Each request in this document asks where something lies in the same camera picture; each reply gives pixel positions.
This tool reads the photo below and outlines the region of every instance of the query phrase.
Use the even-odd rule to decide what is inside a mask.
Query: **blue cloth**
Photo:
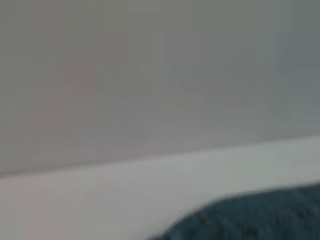
[[[213,203],[156,240],[320,240],[320,184]]]

